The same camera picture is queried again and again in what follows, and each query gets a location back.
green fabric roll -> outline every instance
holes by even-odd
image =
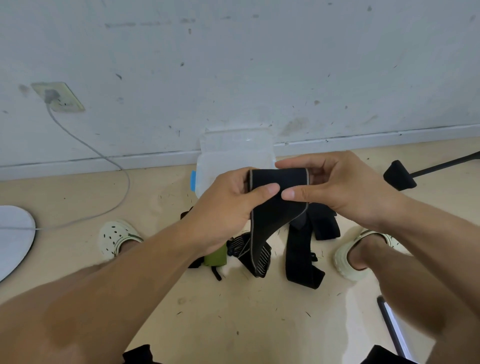
[[[207,267],[220,267],[225,264],[227,264],[227,243],[213,253],[205,255],[204,265]]]

black shorts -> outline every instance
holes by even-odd
[[[153,361],[152,353],[150,352],[150,345],[142,345],[138,348],[125,352],[123,354],[125,364],[160,364]],[[382,348],[380,345],[375,345],[367,358],[361,364],[415,364],[414,362],[402,358]]]

person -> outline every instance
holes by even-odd
[[[480,227],[403,195],[352,152],[304,155],[276,166],[308,168],[311,175],[310,185],[282,191],[283,199],[326,204],[368,229],[339,248],[335,264],[351,279],[374,272],[389,305],[436,339],[428,363],[480,362]],[[2,362],[122,363],[188,265],[224,244],[255,206],[279,192],[273,183],[247,193],[248,170],[218,176],[184,219],[144,242],[127,223],[105,225],[99,243],[115,259],[2,304]],[[107,234],[112,231],[117,236]],[[400,244],[412,256],[398,251]]]

hand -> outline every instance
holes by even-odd
[[[381,232],[384,219],[391,219],[405,198],[350,151],[306,154],[275,165],[310,171],[310,185],[284,190],[284,200],[328,205],[338,214],[375,231]]]
[[[246,181],[250,169],[220,174],[180,221],[195,236],[200,256],[210,254],[225,244],[245,226],[254,207],[280,191],[278,183],[271,183],[247,193]]]

person's left hand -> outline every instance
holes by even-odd
[[[225,244],[245,226],[254,207],[280,191],[278,183],[271,183],[247,192],[247,175],[251,169],[247,167],[220,174],[179,222],[194,236],[202,255]]]

